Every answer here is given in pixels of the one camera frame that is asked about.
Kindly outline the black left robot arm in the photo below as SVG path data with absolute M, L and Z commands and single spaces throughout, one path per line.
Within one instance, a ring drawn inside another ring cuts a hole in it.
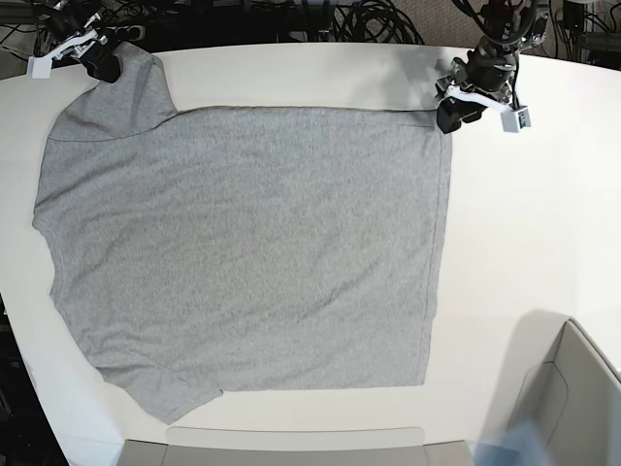
M 529 109 L 518 96 L 520 53 L 541 45 L 549 13 L 537 1 L 489 1 L 479 10 L 469 1 L 454 5 L 482 37 L 465 58 L 454 58 L 449 74 L 436 82 L 438 128 L 450 134 L 479 120 L 487 109 L 499 113 L 505 132 L 530 127 Z

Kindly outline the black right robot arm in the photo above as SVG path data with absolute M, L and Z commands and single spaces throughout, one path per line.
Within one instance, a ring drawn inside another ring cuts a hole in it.
M 101 21 L 100 1 L 46 1 L 33 4 L 36 25 L 51 36 L 51 49 L 32 56 L 28 73 L 34 79 L 50 76 L 55 63 L 71 58 L 96 80 L 114 83 L 121 68 L 114 55 L 113 33 Z

